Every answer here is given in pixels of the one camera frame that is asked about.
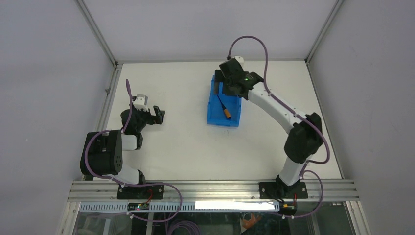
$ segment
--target purple cable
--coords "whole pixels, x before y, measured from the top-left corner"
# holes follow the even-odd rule
[[[323,183],[322,183],[322,180],[321,180],[321,179],[320,179],[320,177],[317,175],[317,173],[315,173],[314,171],[312,171],[312,170],[305,170],[303,173],[306,173],[306,172],[310,172],[310,173],[314,174],[314,175],[317,177],[317,179],[319,180],[319,183],[320,183],[320,187],[321,187],[321,189],[322,189],[322,194],[321,194],[321,196],[320,196],[319,203],[318,203],[318,204],[317,204],[317,206],[314,208],[314,210],[312,210],[312,211],[310,211],[309,213],[306,213],[306,214],[302,214],[302,215],[297,215],[297,216],[294,216],[294,218],[304,218],[304,217],[307,217],[307,216],[309,216],[309,215],[312,215],[312,214],[316,213],[316,212],[319,210],[319,208],[322,206],[322,204],[323,204],[324,190],[323,190]],[[278,215],[278,216],[283,216],[282,214],[279,214],[279,213],[270,213],[270,214],[275,214],[275,215]]]
[[[201,234],[199,227],[195,223],[193,223],[191,221],[185,221],[185,220],[183,220],[183,221],[174,221],[171,224],[171,227],[168,226],[168,223],[167,222],[165,222],[164,225],[165,225],[165,229],[166,229],[166,234],[167,235],[172,235],[173,232],[176,229],[178,229],[178,228],[184,228],[184,229],[186,229],[187,232],[190,235],[200,235]]]
[[[130,83],[128,82],[128,79],[126,79],[126,80],[125,80],[125,82],[126,82],[126,84],[127,84],[127,92],[128,92],[129,97],[130,97],[130,113],[129,113],[129,115],[128,115],[128,119],[127,119],[127,122],[125,123],[125,126],[124,126],[123,130],[125,130],[125,128],[126,128],[126,127],[127,127],[127,125],[128,125],[128,122],[130,121],[130,118],[131,118],[131,112],[132,112],[132,108],[133,108],[133,97],[131,96]],[[147,186],[159,186],[159,185],[164,185],[164,186],[169,186],[169,187],[173,188],[173,189],[174,189],[175,191],[177,191],[177,193],[179,194],[179,197],[180,197],[180,204],[179,204],[179,207],[178,207],[177,211],[176,211],[176,212],[175,212],[172,216],[168,217],[167,219],[163,219],[163,220],[149,220],[149,219],[145,219],[145,218],[141,218],[141,217],[135,216],[135,215],[133,215],[133,214],[132,214],[132,216],[133,216],[134,218],[136,218],[136,219],[143,220],[143,221],[146,221],[146,222],[165,222],[165,221],[169,221],[169,220],[171,220],[172,218],[174,218],[174,217],[175,217],[175,216],[179,213],[180,208],[182,207],[182,203],[183,203],[183,197],[182,197],[182,194],[180,193],[179,189],[177,189],[175,186],[173,186],[173,185],[171,185],[171,184],[167,184],[167,183],[156,183],[156,184],[145,184],[145,185],[133,185],[133,184],[127,184],[127,183],[121,182],[120,180],[117,180],[117,179],[115,179],[115,178],[113,178],[113,177],[110,177],[110,176],[100,176],[100,175],[97,175],[94,171],[92,171],[91,166],[90,166],[90,164],[89,164],[89,162],[88,162],[88,152],[89,152],[89,149],[90,149],[90,147],[91,147],[92,142],[93,142],[93,141],[94,141],[94,140],[95,140],[98,136],[100,136],[100,135],[102,135],[102,134],[104,134],[104,133],[107,133],[107,132],[109,132],[109,131],[108,131],[108,130],[104,130],[104,131],[100,131],[100,132],[96,133],[96,134],[95,134],[95,135],[91,138],[91,140],[88,142],[87,147],[85,148],[85,155],[84,155],[84,158],[85,158],[85,166],[87,167],[88,172],[89,172],[92,176],[94,176],[94,177],[96,177],[96,178],[100,178],[100,179],[111,179],[111,180],[113,180],[114,182],[116,182],[116,183],[118,183],[118,184],[120,184],[120,185],[125,185],[125,186],[129,186],[129,187],[138,187],[138,188],[140,188],[140,187],[147,187]]]
[[[125,122],[124,128],[122,128],[123,134],[125,132],[125,129],[127,129],[128,123],[130,122],[130,119],[131,119],[131,114],[133,113],[133,95],[131,95],[131,87],[130,87],[130,82],[128,81],[128,79],[125,80],[125,85],[127,86],[127,93],[130,98],[130,112],[128,113],[127,122]]]
[[[268,94],[271,95],[271,97],[277,101],[280,105],[282,105],[284,108],[286,108],[290,113],[292,113],[294,116],[298,117],[301,121],[304,121],[305,123],[307,123],[309,126],[311,126],[311,128],[313,128],[317,134],[319,134],[320,138],[323,140],[324,142],[324,146],[327,152],[327,158],[322,161],[322,162],[318,162],[318,161],[314,161],[314,160],[307,160],[307,163],[315,163],[315,164],[326,164],[329,160],[330,160],[330,149],[328,148],[328,143],[327,140],[325,139],[325,137],[323,136],[323,134],[321,133],[321,131],[311,122],[309,122],[307,119],[305,119],[304,117],[297,115],[296,111],[294,111],[293,109],[291,109],[287,104],[285,104],[282,100],[280,100],[278,97],[276,97],[274,94],[271,93],[270,89],[268,88],[267,85],[267,69],[268,69],[268,50],[267,47],[265,46],[265,44],[257,37],[254,36],[242,36],[237,38],[231,45],[231,47],[229,48],[229,52],[228,52],[228,57],[231,56],[231,52],[232,52],[232,48],[233,45],[235,45],[235,43],[243,38],[252,38],[257,40],[259,43],[261,43],[261,45],[264,47],[264,51],[265,51],[265,68],[264,68],[264,86],[265,89],[267,90]]]

